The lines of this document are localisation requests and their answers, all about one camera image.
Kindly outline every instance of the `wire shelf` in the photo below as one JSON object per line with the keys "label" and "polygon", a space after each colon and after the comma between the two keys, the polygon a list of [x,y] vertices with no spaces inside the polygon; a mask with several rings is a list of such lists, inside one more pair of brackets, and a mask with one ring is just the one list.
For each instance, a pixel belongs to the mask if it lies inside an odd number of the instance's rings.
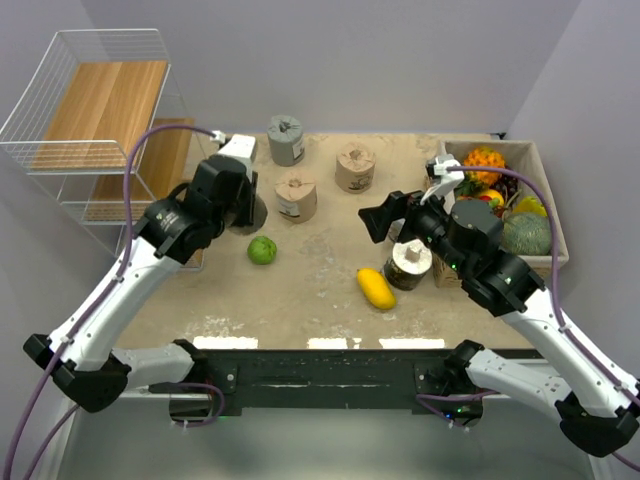
{"label": "wire shelf", "polygon": [[[122,225],[125,221],[124,203],[60,202],[67,213],[83,225]],[[151,202],[131,202],[133,218],[140,218]]]}
{"label": "wire shelf", "polygon": [[0,148],[29,173],[123,171],[169,77],[156,29],[57,32],[0,129]]}
{"label": "wire shelf", "polygon": [[34,174],[113,173],[126,155],[114,140],[8,142],[2,145],[20,166]]}
{"label": "wire shelf", "polygon": [[[127,153],[152,123],[190,122],[158,30],[63,30],[0,129],[0,148],[117,255]],[[131,171],[134,220],[173,188],[188,150],[175,132],[141,149]],[[184,269],[202,262],[197,254]]]}

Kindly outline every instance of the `white label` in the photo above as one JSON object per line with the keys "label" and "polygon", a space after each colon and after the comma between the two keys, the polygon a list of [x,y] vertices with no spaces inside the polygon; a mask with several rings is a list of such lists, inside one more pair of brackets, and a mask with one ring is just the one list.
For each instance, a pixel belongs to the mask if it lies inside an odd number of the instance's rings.
{"label": "white label", "polygon": [[304,153],[304,137],[300,137],[296,143],[293,144],[293,158],[297,159]]}
{"label": "white label", "polygon": [[288,217],[299,217],[300,209],[297,203],[278,197],[278,211]]}

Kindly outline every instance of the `wooden tray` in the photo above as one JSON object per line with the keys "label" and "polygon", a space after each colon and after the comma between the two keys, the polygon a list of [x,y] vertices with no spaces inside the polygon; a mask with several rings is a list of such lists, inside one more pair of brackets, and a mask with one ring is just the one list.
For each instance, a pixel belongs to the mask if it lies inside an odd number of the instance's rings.
{"label": "wooden tray", "polygon": [[167,71],[166,61],[81,63],[43,141],[87,143],[43,145],[34,170],[122,168],[128,152],[149,127]]}
{"label": "wooden tray", "polygon": [[[169,123],[193,125],[193,118],[158,118],[153,126]],[[138,175],[156,199],[166,196],[182,181],[182,172],[189,153],[191,132],[188,130],[166,130],[149,138]],[[124,220],[122,200],[123,175],[101,175],[91,195],[85,214],[90,221]],[[153,199],[136,176],[131,177],[131,200],[151,202]],[[96,202],[114,202],[113,204]]]}

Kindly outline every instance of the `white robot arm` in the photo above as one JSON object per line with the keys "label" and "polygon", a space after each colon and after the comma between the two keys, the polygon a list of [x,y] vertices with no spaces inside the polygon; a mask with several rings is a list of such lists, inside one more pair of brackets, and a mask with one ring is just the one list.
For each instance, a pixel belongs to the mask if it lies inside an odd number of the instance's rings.
{"label": "white robot arm", "polygon": [[[184,200],[176,195],[150,206],[136,225],[129,268],[120,284],[82,326],[52,373],[55,383],[89,412],[107,407],[122,391],[187,379],[206,356],[184,340],[147,350],[113,345],[156,288],[198,248],[205,248],[225,226],[253,229],[264,223],[266,209],[254,219],[257,176],[251,170],[255,140],[234,136],[220,152],[203,161]],[[455,382],[472,383],[517,399],[559,422],[565,435],[595,456],[608,455],[629,442],[638,429],[638,382],[615,365],[566,316],[560,323],[542,279],[519,257],[500,248],[502,223],[481,201],[456,203],[451,213],[443,197],[464,178],[449,171],[459,163],[450,155],[430,166],[434,184],[428,192],[393,192],[380,207],[359,212],[374,242],[386,238],[391,223],[404,218],[399,241],[420,238],[462,279],[470,298],[520,332],[560,376],[536,373],[475,342],[465,341],[451,354],[448,372]],[[111,280],[116,263],[101,285]],[[33,335],[25,351],[44,368],[63,342],[75,318],[94,293],[49,337]],[[571,331],[590,356],[576,347]],[[611,380],[593,359],[614,372]]]}
{"label": "white robot arm", "polygon": [[[224,135],[216,138],[226,140]],[[255,231],[264,224],[266,208],[256,195],[252,168],[255,153],[255,138],[234,135],[200,163],[191,183],[179,185],[146,209],[134,228],[128,267],[70,342],[67,335],[74,322],[117,277],[124,253],[66,322],[48,337],[32,335],[27,340],[24,350],[43,368],[53,352],[69,343],[51,376],[82,408],[96,412],[125,389],[182,381],[199,361],[206,361],[183,340],[151,349],[113,346],[149,296],[196,250],[208,247],[227,227]]]}
{"label": "white robot arm", "polygon": [[389,225],[403,218],[398,241],[422,240],[457,272],[472,300],[522,334],[560,375],[541,375],[465,341],[449,362],[459,376],[453,380],[501,392],[545,413],[591,455],[616,451],[638,429],[638,381],[566,315],[562,322],[556,318],[542,279],[500,247],[502,222],[485,202],[444,205],[464,178],[456,167],[460,164],[451,155],[436,157],[427,167],[432,186],[426,193],[393,192],[380,207],[360,210],[372,240],[384,240]]}

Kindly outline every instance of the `yellow mango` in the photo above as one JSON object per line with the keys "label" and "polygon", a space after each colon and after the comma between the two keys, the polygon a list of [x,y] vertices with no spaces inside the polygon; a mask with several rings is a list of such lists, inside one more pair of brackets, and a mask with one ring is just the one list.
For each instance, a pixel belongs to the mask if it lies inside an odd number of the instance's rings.
{"label": "yellow mango", "polygon": [[528,197],[524,197],[520,200],[520,203],[516,205],[513,209],[512,213],[537,213],[538,215],[542,215],[543,217],[547,216],[547,211],[545,210],[542,202],[538,200],[538,197],[534,197],[529,195]]}
{"label": "yellow mango", "polygon": [[364,296],[374,307],[390,310],[396,306],[396,297],[380,272],[373,268],[361,268],[356,278]]}

